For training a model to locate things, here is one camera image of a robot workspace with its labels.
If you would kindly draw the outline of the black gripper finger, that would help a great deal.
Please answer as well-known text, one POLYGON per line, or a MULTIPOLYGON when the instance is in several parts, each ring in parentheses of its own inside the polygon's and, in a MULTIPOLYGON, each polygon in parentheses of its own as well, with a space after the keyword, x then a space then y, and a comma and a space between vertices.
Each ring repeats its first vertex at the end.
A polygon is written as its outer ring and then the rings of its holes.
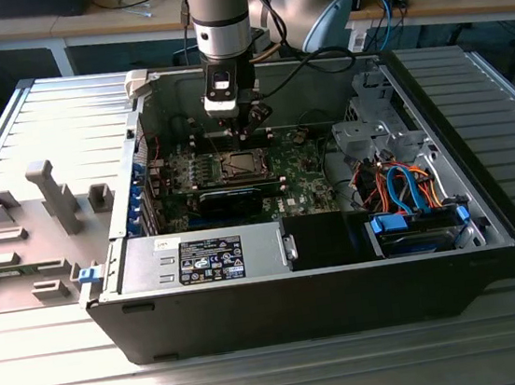
POLYGON ((249 107, 240 108, 237 117, 233 117, 230 121, 230 131, 232 137, 233 149, 240 151, 246 141, 247 128, 250 125, 249 107))
POLYGON ((269 105, 259 101, 254 103, 248 115, 248 128, 249 132, 253 133, 262 123, 264 123, 272 114, 272 109, 269 105))

